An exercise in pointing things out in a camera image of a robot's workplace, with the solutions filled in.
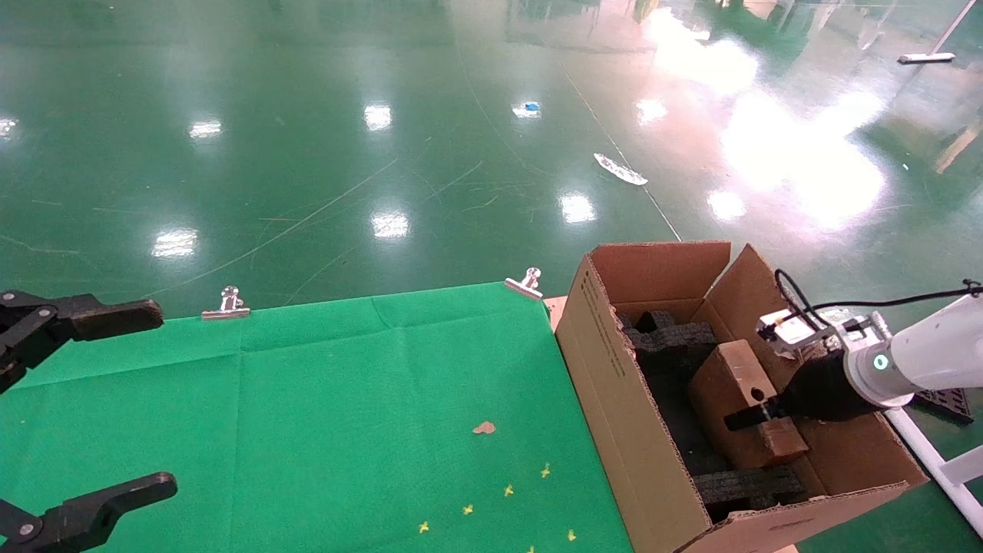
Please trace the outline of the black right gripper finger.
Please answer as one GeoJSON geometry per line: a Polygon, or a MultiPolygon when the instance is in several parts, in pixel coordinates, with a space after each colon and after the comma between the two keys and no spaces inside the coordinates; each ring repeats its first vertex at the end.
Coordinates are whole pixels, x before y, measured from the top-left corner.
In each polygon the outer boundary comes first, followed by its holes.
{"type": "Polygon", "coordinates": [[[728,414],[726,427],[730,431],[740,431],[787,416],[789,413],[778,399],[766,399],[757,405],[751,405],[739,412],[728,414]]]}

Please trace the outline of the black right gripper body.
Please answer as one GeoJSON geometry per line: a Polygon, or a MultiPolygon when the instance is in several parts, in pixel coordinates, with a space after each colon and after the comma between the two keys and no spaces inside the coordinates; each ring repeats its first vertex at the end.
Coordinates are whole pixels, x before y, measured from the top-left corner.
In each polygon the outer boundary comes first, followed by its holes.
{"type": "Polygon", "coordinates": [[[822,422],[846,422],[880,412],[880,406],[853,388],[843,357],[804,362],[779,393],[779,406],[787,416],[822,422]]]}

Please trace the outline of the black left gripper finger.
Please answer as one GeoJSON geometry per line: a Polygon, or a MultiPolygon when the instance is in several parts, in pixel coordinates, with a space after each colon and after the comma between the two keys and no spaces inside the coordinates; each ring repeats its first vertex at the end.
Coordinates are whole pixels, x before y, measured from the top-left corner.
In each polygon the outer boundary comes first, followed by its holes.
{"type": "Polygon", "coordinates": [[[102,546],[127,512],[177,494],[172,473],[157,472],[63,501],[33,515],[1,501],[2,552],[84,552],[102,546]]]}
{"type": "Polygon", "coordinates": [[[1,297],[1,392],[69,342],[94,342],[163,325],[151,299],[106,305],[94,295],[59,298],[5,290],[1,297]]]}

